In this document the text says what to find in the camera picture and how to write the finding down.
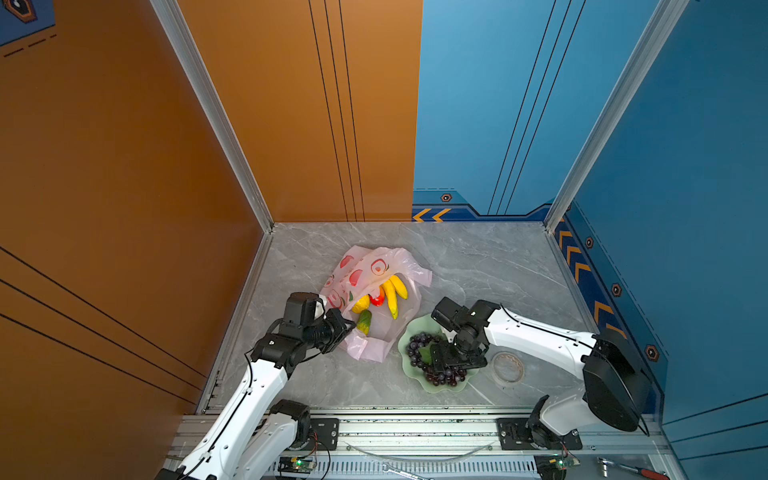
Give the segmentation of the dark purple grape bunch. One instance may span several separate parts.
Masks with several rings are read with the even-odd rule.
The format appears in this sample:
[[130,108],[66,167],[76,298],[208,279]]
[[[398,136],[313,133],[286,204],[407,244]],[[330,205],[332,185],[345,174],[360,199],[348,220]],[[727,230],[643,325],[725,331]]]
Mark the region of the dark purple grape bunch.
[[447,345],[446,340],[441,340],[437,337],[433,338],[428,334],[420,334],[411,338],[412,343],[409,347],[409,355],[412,358],[412,365],[418,365],[427,372],[427,378],[434,380],[435,384],[445,384],[449,382],[455,385],[455,378],[461,376],[461,380],[464,380],[466,375],[466,369],[456,366],[443,366],[439,365],[436,360],[436,354],[439,347],[445,347]]

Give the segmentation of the yellow lemon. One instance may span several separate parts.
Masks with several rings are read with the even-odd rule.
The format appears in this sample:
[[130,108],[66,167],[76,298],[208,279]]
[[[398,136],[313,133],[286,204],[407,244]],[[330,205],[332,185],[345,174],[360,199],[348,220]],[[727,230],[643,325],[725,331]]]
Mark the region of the yellow lemon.
[[365,294],[352,307],[352,312],[361,314],[363,311],[369,309],[370,304],[371,304],[371,298],[368,294]]

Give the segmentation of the pink printed plastic bag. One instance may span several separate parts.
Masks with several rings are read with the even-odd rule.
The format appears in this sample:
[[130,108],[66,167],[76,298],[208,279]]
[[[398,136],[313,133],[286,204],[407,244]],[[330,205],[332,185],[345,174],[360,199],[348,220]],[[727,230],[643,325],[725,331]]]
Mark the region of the pink printed plastic bag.
[[[353,313],[352,307],[363,295],[376,292],[392,275],[404,281],[409,298],[399,301],[397,320],[390,315],[387,302],[380,307],[370,304],[372,322],[370,334],[365,336],[356,328],[359,314]],[[383,362],[419,312],[420,289],[429,287],[432,280],[433,272],[421,266],[404,248],[350,248],[320,290],[328,307],[339,309],[345,318],[355,323],[352,333],[342,341],[342,349],[355,360]]]

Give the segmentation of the yellow banana bunch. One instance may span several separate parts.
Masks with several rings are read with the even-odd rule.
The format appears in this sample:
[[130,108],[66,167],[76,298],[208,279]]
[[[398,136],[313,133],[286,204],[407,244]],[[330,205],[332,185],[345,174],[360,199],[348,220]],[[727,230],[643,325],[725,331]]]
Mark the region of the yellow banana bunch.
[[399,276],[392,275],[381,285],[381,289],[384,292],[390,315],[394,320],[397,320],[399,318],[399,301],[409,298],[404,281]]

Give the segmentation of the small red orange mango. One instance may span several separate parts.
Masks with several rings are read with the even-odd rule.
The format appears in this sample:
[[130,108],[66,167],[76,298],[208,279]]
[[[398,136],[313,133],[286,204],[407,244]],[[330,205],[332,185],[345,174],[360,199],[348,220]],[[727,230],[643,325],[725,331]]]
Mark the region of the small red orange mango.
[[386,293],[382,286],[378,287],[378,290],[369,295],[370,304],[375,307],[380,307],[386,302]]

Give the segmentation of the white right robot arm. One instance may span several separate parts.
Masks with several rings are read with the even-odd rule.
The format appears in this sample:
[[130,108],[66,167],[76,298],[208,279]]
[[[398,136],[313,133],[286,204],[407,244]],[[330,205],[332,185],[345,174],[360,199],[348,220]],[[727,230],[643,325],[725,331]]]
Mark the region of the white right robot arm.
[[514,446],[577,450],[582,446],[580,429],[597,423],[623,432],[649,432],[643,412],[652,393],[650,375],[621,334],[555,327],[486,300],[467,308],[443,298],[431,317],[452,335],[431,348],[439,373],[484,368],[487,351],[496,346],[539,358],[576,379],[567,391],[543,395],[525,422],[501,424],[500,435]]

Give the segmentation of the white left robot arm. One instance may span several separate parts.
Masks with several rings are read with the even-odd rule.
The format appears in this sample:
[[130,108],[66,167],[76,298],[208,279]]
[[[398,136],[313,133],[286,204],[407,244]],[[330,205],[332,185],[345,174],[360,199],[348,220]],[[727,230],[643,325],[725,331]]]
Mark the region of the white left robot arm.
[[289,446],[296,442],[300,421],[279,413],[264,432],[257,427],[288,383],[298,365],[333,351],[355,328],[337,309],[308,325],[278,319],[250,351],[251,357],[238,390],[232,395],[198,445],[158,479],[259,479]]

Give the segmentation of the clear tape roll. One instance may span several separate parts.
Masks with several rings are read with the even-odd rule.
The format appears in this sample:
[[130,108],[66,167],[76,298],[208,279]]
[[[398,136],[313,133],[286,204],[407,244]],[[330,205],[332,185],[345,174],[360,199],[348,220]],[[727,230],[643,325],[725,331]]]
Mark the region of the clear tape roll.
[[520,383],[525,376],[523,362],[509,352],[496,353],[489,366],[493,380],[502,389],[511,388]]

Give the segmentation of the light green fruit plate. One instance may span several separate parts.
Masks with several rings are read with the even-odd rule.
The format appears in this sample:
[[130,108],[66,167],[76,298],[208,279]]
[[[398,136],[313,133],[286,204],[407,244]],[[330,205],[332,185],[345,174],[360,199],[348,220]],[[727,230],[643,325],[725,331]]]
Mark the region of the light green fruit plate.
[[446,382],[445,384],[435,384],[434,380],[429,380],[427,378],[427,372],[425,370],[423,370],[418,365],[411,364],[412,358],[409,355],[409,347],[412,343],[411,338],[422,333],[431,335],[433,338],[437,337],[441,340],[447,339],[447,336],[442,327],[429,315],[424,315],[410,321],[397,344],[397,350],[402,357],[402,369],[404,374],[408,378],[417,381],[421,387],[430,394],[436,394],[444,391],[463,391],[470,384],[470,380],[478,374],[478,369],[468,370],[464,376],[464,380],[461,380],[461,376],[456,377],[455,385],[450,384],[449,382]]

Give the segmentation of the green circuit board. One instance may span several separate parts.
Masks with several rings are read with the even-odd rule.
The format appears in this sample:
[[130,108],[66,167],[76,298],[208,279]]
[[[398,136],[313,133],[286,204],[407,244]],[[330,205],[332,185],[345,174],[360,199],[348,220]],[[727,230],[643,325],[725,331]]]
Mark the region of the green circuit board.
[[280,457],[277,463],[276,475],[280,478],[289,475],[309,476],[316,469],[314,457]]

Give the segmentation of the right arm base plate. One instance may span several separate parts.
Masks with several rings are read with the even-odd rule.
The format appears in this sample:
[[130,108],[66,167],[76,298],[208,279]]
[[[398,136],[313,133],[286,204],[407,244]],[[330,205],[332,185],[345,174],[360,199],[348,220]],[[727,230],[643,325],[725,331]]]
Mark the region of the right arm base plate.
[[501,449],[504,451],[577,451],[583,448],[577,430],[558,436],[540,425],[529,427],[528,420],[523,418],[499,418],[496,420],[496,428]]

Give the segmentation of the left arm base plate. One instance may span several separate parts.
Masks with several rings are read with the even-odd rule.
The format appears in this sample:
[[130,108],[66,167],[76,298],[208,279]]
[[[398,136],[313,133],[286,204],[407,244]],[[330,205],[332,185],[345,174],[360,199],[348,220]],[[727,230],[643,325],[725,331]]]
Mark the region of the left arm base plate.
[[314,418],[300,420],[294,442],[288,447],[291,451],[313,450],[317,445],[335,451],[339,439],[340,420],[338,418]]

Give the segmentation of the aluminium front rail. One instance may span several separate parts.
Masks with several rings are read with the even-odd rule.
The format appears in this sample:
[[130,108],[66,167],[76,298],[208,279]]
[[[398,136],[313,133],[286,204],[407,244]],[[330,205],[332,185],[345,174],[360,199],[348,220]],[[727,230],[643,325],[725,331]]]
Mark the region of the aluminium front rail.
[[[267,479],[637,479],[610,467],[604,478],[598,457],[654,470],[670,479],[684,473],[661,429],[623,433],[604,425],[580,429],[577,451],[501,449],[499,418],[527,419],[528,410],[496,407],[314,409],[310,418],[340,420],[335,451],[316,446],[285,451]],[[309,476],[278,477],[280,457],[314,457]]]

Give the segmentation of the red handled screwdriver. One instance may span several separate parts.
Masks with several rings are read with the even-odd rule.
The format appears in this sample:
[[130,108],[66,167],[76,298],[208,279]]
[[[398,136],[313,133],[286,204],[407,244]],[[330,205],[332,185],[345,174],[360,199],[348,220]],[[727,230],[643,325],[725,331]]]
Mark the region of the red handled screwdriver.
[[646,468],[641,468],[641,467],[636,467],[636,466],[632,466],[632,465],[627,465],[627,464],[623,464],[623,463],[614,462],[614,461],[609,460],[609,459],[604,458],[604,457],[598,457],[597,458],[597,463],[598,463],[598,465],[601,468],[601,472],[602,472],[602,475],[603,475],[604,478],[608,477],[608,470],[609,470],[609,468],[610,467],[615,467],[615,468],[618,468],[618,469],[621,469],[621,470],[624,470],[624,471],[627,471],[627,472],[631,472],[633,474],[636,474],[636,475],[641,476],[641,477],[646,478],[646,479],[651,479],[651,480],[670,480],[670,477],[667,476],[666,474],[663,474],[663,473],[660,473],[660,472],[657,472],[657,471],[654,471],[654,470],[646,469]]

